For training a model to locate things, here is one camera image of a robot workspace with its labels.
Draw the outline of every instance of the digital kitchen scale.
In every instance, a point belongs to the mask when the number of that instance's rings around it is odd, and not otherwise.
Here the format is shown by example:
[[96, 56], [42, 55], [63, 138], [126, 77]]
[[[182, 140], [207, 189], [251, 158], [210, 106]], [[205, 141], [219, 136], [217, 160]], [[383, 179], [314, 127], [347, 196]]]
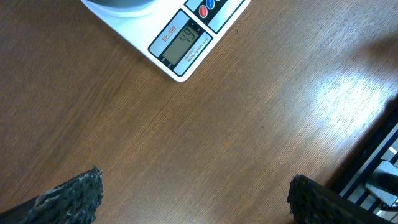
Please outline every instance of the digital kitchen scale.
[[178, 82], [192, 75], [250, 3], [250, 0], [153, 0], [134, 7], [112, 7], [94, 3], [98, 1], [82, 0]]

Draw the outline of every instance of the blue button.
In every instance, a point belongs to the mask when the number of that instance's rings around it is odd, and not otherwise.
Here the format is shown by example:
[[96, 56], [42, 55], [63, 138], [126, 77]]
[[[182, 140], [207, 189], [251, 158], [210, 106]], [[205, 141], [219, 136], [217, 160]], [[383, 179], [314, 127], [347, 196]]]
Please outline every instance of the blue button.
[[215, 0], [206, 0], [206, 6], [208, 9], [212, 10], [216, 6]]

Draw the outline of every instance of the wooden table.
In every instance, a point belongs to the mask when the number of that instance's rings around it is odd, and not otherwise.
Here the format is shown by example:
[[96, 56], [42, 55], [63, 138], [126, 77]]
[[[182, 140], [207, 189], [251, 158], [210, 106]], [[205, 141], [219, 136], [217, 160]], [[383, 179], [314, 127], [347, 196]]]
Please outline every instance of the wooden table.
[[398, 2], [253, 0], [177, 83], [79, 1], [0, 2], [0, 211], [93, 165], [95, 223], [287, 223], [398, 90]]

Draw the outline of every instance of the tabletop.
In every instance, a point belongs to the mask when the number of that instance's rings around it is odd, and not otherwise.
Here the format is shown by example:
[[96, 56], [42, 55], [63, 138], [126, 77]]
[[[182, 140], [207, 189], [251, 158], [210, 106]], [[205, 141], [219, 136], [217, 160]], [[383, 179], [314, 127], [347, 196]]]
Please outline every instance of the tabletop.
[[0, 211], [96, 165], [95, 223], [289, 223], [397, 95], [397, 17], [252, 0], [177, 83], [80, 1], [0, 1]]

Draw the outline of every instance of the lcd display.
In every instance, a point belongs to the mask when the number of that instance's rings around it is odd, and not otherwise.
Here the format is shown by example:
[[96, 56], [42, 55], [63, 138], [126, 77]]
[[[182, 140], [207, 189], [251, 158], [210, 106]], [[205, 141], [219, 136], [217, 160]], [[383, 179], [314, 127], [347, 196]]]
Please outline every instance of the lcd display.
[[163, 57], [171, 64], [176, 65], [198, 38], [198, 32], [189, 24], [186, 25], [163, 53]]

